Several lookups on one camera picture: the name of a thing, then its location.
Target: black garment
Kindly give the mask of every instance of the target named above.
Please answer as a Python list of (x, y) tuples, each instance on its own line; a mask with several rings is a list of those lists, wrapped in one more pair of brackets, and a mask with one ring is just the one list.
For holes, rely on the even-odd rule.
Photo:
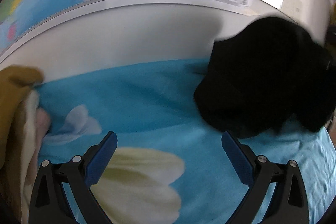
[(294, 113), (316, 132), (336, 106), (336, 68), (305, 29), (262, 18), (214, 43), (194, 100), (206, 122), (239, 138), (280, 129)]

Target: bed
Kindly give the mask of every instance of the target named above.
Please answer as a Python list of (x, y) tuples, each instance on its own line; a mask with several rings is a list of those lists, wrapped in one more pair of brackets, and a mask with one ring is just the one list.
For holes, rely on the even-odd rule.
[[(117, 150), (150, 148), (183, 160), (185, 171), (172, 184), (182, 202), (176, 223), (225, 223), (248, 188), (241, 184), (221, 147), (220, 132), (202, 121), (193, 102), (193, 92), (206, 66), (207, 60), (203, 59), (146, 63), (42, 85), (38, 88), (40, 105), (51, 113), (53, 125), (39, 162), (67, 162), (99, 143), (108, 131), (114, 131)], [(101, 133), (91, 129), (89, 135), (75, 135), (75, 140), (67, 141), (67, 136), (75, 133), (66, 133), (62, 127), (67, 115), (78, 106), (87, 108), (88, 116), (101, 126)], [(280, 135), (270, 130), (241, 141), (256, 155), (267, 155), (273, 162), (298, 162), (308, 196), (310, 223), (317, 223), (336, 195), (336, 152), (325, 128), (316, 134), (308, 133), (292, 117)], [(254, 223), (262, 220), (273, 190), (270, 187)]]

